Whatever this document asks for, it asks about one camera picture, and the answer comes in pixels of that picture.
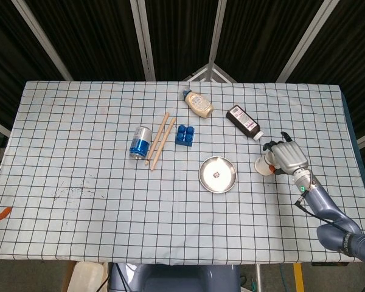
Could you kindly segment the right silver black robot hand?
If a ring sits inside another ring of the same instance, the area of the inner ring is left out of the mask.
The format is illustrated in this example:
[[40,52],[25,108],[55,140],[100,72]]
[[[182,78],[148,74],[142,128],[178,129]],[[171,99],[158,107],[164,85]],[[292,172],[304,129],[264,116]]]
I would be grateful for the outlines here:
[[270,141],[263,145],[264,161],[269,175],[294,175],[298,170],[308,169],[308,159],[299,145],[287,132],[280,132],[284,141]]

